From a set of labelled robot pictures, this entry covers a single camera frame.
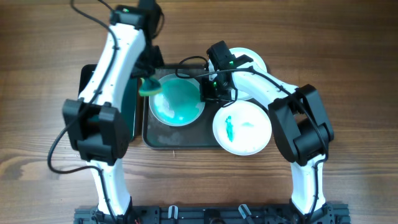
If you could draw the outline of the green yellow sponge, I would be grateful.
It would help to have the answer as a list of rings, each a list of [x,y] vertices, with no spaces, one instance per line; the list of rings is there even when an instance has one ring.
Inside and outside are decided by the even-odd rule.
[[[139,94],[141,96],[153,96],[162,91],[160,82],[154,78],[141,78],[141,87]]]

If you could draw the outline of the dark serving tray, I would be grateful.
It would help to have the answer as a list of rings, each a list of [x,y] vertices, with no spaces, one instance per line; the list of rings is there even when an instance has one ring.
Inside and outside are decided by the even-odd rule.
[[[149,98],[144,98],[142,139],[155,150],[218,149],[213,134],[213,118],[221,108],[220,104],[207,103],[204,111],[194,122],[186,126],[167,126],[152,113]]]

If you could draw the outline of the white plate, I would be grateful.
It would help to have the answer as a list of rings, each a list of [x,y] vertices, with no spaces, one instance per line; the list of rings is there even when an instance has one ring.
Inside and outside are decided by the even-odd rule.
[[[272,135],[267,113],[254,103],[241,100],[220,108],[212,128],[217,143],[238,156],[260,152],[268,145]]]
[[[259,54],[257,54],[256,52],[247,49],[247,48],[243,48],[243,47],[235,47],[235,48],[231,48],[229,50],[236,58],[242,56],[242,55],[247,55],[248,57],[252,58],[253,61],[263,70],[263,71],[267,71],[267,66],[265,61],[263,61],[263,59],[261,58],[261,56]],[[238,90],[238,100],[250,100],[251,97],[243,91]]]
[[[167,126],[186,126],[200,117],[205,109],[200,83],[168,74],[159,79],[162,91],[149,97],[149,108],[155,118]]]

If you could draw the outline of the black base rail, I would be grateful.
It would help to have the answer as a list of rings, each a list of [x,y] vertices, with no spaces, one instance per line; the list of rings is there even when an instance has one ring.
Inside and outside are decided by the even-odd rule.
[[[133,206],[129,217],[117,216],[117,223],[306,223],[289,204],[270,204],[260,207],[241,204],[235,207],[169,207]],[[114,223],[96,207],[75,210],[73,223]],[[349,224],[351,217],[347,204],[326,203],[316,210],[310,223]]]

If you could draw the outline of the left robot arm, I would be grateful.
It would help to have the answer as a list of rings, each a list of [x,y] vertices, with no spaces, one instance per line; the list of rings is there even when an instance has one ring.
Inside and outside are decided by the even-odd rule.
[[[137,97],[161,89],[153,74],[164,61],[152,41],[163,23],[155,1],[112,8],[99,62],[83,67],[78,98],[63,104],[62,133],[92,171],[99,202],[89,214],[99,223],[139,219],[126,187],[123,157],[136,131]]]

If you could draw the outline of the black water tub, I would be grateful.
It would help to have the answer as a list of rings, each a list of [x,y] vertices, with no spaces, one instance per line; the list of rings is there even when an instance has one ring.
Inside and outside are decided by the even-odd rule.
[[[80,73],[80,83],[78,94],[80,94],[87,84],[89,83],[91,77],[93,76],[93,72],[96,68],[96,64],[88,64],[85,65],[81,69]],[[139,82],[137,79],[129,79],[126,85],[122,106],[121,106],[121,115],[127,122],[127,126],[131,132],[132,142],[135,137],[138,135],[138,115],[137,115],[137,91],[138,91]]]

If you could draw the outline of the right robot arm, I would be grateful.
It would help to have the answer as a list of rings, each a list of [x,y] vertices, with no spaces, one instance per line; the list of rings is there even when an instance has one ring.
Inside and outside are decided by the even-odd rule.
[[[227,103],[213,119],[213,134],[229,152],[255,154],[271,138],[291,165],[291,202],[303,221],[320,217],[326,200],[322,169],[333,128],[315,87],[297,87],[269,74],[258,54],[229,48],[224,41],[206,54],[209,72],[201,76],[201,100]]]

